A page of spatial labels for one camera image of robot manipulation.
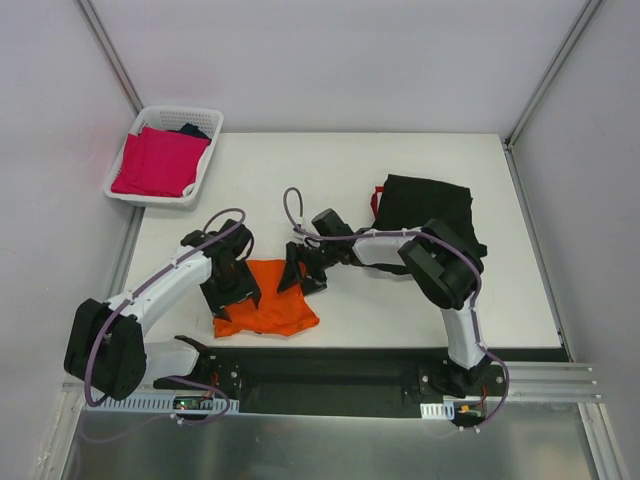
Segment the pink t shirt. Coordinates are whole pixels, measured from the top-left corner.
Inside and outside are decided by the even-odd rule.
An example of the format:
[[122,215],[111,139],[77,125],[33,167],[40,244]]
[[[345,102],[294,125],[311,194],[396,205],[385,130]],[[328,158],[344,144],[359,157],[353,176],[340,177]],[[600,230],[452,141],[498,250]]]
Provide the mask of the pink t shirt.
[[120,171],[111,183],[116,194],[180,198],[196,183],[198,166],[211,141],[148,126],[127,136]]

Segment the right aluminium frame post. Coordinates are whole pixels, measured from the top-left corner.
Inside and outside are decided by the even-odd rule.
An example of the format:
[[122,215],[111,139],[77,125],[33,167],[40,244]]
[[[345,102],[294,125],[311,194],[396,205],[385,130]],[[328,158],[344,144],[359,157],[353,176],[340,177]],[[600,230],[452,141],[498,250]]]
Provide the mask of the right aluminium frame post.
[[543,100],[550,92],[572,53],[605,4],[605,0],[588,0],[583,3],[576,18],[571,23],[568,32],[563,37],[558,49],[544,70],[543,75],[537,82],[521,114],[518,116],[516,123],[504,138],[503,144],[507,151],[512,151],[524,134],[527,126],[533,119],[536,111],[541,107]]

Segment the white plastic basket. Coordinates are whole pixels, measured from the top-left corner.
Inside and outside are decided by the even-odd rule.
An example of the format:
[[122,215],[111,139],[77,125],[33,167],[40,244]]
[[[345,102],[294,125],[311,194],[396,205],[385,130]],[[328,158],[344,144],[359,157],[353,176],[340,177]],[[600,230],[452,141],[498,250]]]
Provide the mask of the white plastic basket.
[[107,175],[104,194],[142,207],[191,208],[223,122],[214,109],[142,109]]

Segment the black t shirt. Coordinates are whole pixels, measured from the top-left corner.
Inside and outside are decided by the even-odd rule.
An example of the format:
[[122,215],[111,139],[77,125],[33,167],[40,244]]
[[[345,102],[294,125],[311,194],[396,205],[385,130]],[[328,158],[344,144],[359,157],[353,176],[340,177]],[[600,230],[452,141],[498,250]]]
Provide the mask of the black t shirt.
[[438,180],[389,174],[382,185],[373,229],[394,231],[443,222],[480,259],[487,246],[477,239],[472,221],[471,190]]

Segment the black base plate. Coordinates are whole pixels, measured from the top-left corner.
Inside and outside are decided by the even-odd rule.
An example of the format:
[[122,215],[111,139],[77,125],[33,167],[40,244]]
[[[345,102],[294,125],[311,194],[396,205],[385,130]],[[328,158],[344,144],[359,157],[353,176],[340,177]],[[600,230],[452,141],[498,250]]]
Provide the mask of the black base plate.
[[450,369],[442,348],[209,347],[187,378],[243,413],[416,418],[443,400]]

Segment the orange t shirt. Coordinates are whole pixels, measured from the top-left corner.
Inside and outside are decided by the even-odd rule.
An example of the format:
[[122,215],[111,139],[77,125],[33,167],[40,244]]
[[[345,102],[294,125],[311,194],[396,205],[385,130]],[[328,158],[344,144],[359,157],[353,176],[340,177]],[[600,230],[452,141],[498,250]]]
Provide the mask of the orange t shirt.
[[249,260],[248,266],[261,290],[259,304],[255,306],[252,300],[246,300],[227,308],[229,320],[215,317],[213,330],[216,338],[243,331],[289,337],[320,323],[299,285],[284,293],[277,292],[284,273],[284,260]]

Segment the aluminium frame post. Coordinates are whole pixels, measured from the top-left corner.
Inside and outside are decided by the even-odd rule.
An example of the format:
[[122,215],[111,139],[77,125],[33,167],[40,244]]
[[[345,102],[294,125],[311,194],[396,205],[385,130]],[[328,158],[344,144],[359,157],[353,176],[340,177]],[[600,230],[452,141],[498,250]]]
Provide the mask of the aluminium frame post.
[[541,107],[543,100],[550,92],[572,53],[605,4],[605,0],[588,0],[583,3],[576,18],[571,23],[568,32],[563,37],[558,49],[544,70],[543,75],[537,82],[521,114],[518,116],[516,123],[504,138],[503,144],[507,151],[512,151],[524,134],[527,126],[533,119],[536,111]]
[[90,30],[98,48],[115,77],[127,103],[135,114],[144,108],[144,103],[134,86],[124,62],[119,55],[101,16],[91,0],[75,0],[74,4]]

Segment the left aluminium frame post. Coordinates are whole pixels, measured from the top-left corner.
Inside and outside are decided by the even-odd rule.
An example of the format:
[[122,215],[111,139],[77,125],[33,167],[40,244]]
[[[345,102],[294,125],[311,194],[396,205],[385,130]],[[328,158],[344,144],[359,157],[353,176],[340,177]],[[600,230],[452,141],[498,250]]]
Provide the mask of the left aluminium frame post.
[[119,55],[101,16],[91,0],[75,0],[74,4],[90,30],[98,48],[115,77],[127,103],[135,114],[144,108],[144,103],[134,86],[124,62]]

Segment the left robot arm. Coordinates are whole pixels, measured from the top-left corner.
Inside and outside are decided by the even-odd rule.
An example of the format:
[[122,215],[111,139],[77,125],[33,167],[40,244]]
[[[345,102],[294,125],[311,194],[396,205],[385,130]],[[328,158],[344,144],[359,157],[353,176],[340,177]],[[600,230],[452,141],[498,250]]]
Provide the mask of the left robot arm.
[[212,366],[206,348],[178,335],[148,342],[151,327],[182,297],[200,289],[211,314],[230,318],[230,306],[258,304],[261,290],[247,255],[254,244],[242,223],[227,220],[219,231],[195,230],[180,242],[171,260],[141,285],[106,301],[85,300],[75,312],[63,361],[65,372],[122,400],[140,385],[178,377],[192,389],[205,386]]

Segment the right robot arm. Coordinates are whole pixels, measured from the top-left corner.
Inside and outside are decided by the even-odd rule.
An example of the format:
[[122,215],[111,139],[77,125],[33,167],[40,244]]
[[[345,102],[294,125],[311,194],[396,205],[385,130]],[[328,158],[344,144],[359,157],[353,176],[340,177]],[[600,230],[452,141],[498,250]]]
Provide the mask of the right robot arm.
[[297,239],[286,245],[279,294],[294,287],[305,295],[324,290],[326,270],[337,264],[409,275],[440,309],[448,340],[448,359],[429,375],[431,387],[463,398],[484,385],[490,359],[476,312],[483,266],[473,248],[437,219],[420,228],[354,231],[327,209],[312,224],[315,233],[293,224]]

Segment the dark navy t shirt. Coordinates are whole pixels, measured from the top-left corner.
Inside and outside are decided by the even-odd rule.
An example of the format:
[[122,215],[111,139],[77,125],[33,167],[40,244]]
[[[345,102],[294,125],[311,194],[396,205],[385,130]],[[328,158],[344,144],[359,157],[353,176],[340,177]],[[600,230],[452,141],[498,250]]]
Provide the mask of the dark navy t shirt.
[[187,135],[193,138],[207,140],[208,142],[211,141],[211,138],[206,133],[204,133],[198,126],[191,123],[185,123],[178,130],[178,133],[182,135]]

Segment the red t shirt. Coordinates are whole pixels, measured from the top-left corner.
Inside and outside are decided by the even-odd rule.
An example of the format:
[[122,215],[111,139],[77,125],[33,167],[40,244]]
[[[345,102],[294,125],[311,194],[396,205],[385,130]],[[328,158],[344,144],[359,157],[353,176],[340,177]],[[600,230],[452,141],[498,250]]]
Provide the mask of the red t shirt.
[[384,187],[376,186],[370,198],[370,207],[371,207],[374,218],[378,217],[379,206],[380,206],[383,193],[384,193]]

